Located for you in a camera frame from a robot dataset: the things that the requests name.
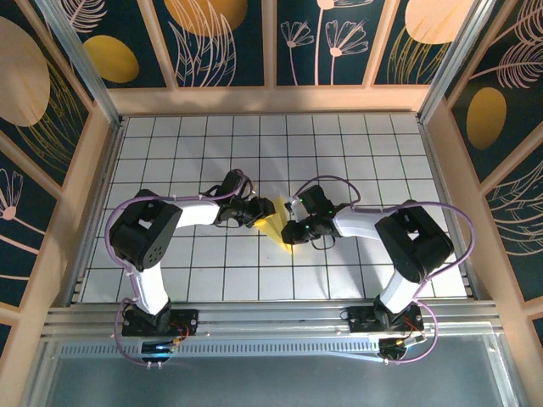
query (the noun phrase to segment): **white tile floor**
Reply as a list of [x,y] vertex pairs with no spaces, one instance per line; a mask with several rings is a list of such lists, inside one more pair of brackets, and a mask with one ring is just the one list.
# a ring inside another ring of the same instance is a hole
[[[242,169],[271,198],[332,174],[348,177],[368,206],[438,199],[412,114],[132,118],[81,301],[132,296],[127,277],[105,251],[105,221],[113,208],[144,187],[159,195],[206,191],[231,168]],[[323,181],[322,187],[335,204],[351,200],[341,182]],[[429,212],[446,229],[443,213]],[[173,301],[374,298],[394,270],[379,241],[343,238],[326,251],[306,244],[291,255],[255,228],[214,226],[177,230],[162,268]],[[423,296],[465,297],[464,285],[460,271],[451,270]]]

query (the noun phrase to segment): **yellow object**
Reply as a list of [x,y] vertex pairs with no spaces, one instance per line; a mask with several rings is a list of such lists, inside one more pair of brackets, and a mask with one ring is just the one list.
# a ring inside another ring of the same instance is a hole
[[234,31],[244,22],[247,15],[248,0],[209,0],[211,7],[208,7],[208,0],[165,0],[164,4],[171,14],[171,17],[184,30],[192,32],[197,36],[210,36],[213,30],[212,15],[221,15],[228,21],[230,29]]
[[275,243],[292,253],[292,245],[283,243],[281,231],[287,225],[287,210],[284,206],[282,198],[271,199],[275,207],[275,214],[268,216],[265,219],[260,219],[255,222],[256,228],[266,236],[273,239]]
[[12,125],[35,125],[49,105],[48,63],[26,31],[0,17],[0,117]]
[[507,103],[501,92],[484,87],[467,109],[467,139],[479,150],[490,147],[500,135],[506,116]]
[[452,42],[472,4],[473,0],[409,0],[407,33],[422,44]]
[[83,47],[100,76],[108,81],[126,83],[136,79],[139,74],[134,53],[112,36],[93,36],[85,41]]

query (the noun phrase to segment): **white grid mat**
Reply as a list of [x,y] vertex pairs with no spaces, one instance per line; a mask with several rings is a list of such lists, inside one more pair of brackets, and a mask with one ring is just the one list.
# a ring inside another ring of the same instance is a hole
[[[268,198],[287,197],[314,176],[336,175],[352,181],[367,206],[438,199],[412,114],[131,118],[80,300],[133,295],[104,246],[112,209],[142,188],[178,196],[206,191],[231,168]],[[345,184],[321,185],[335,204],[351,200]],[[441,209],[428,212],[447,230]],[[370,239],[338,239],[326,251],[308,243],[291,255],[255,228],[191,226],[176,231],[161,264],[173,301],[239,301],[375,298],[391,263],[383,244]],[[466,297],[466,284],[450,270],[422,296]]]

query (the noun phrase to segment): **yellow oval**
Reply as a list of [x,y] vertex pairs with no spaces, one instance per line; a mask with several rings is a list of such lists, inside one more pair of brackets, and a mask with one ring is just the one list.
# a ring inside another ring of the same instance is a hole
[[49,105],[48,62],[26,31],[0,17],[0,117],[35,125]]
[[[219,18],[222,14],[227,19],[232,31],[244,22],[247,15],[247,0],[209,0],[209,3]],[[171,17],[186,31],[197,36],[222,33],[221,29],[213,29],[212,24],[216,23],[212,23],[208,0],[165,0],[164,4]]]
[[407,33],[423,44],[452,42],[472,4],[473,0],[409,0]]
[[507,103],[501,92],[484,87],[467,109],[467,139],[479,150],[490,147],[500,135],[506,116]]
[[139,74],[136,55],[112,36],[93,36],[85,41],[83,47],[100,76],[108,81],[127,83]]

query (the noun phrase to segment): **yellow circle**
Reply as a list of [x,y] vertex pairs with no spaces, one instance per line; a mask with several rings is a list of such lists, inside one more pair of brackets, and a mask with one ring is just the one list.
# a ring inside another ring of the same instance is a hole
[[[209,0],[209,3],[217,17],[224,16],[232,31],[244,22],[247,15],[247,0]],[[164,0],[164,4],[171,17],[188,32],[197,36],[211,36],[213,31],[215,35],[222,32],[222,29],[213,29],[216,23],[211,18],[208,0]]]
[[409,0],[407,33],[423,44],[452,42],[472,4],[473,0]]
[[0,117],[35,125],[49,105],[48,62],[26,31],[0,17]]
[[134,53],[112,36],[93,36],[85,41],[83,47],[100,76],[108,81],[126,83],[136,79],[139,74]]
[[479,150],[490,147],[500,135],[506,115],[507,103],[501,92],[484,87],[467,109],[467,139]]

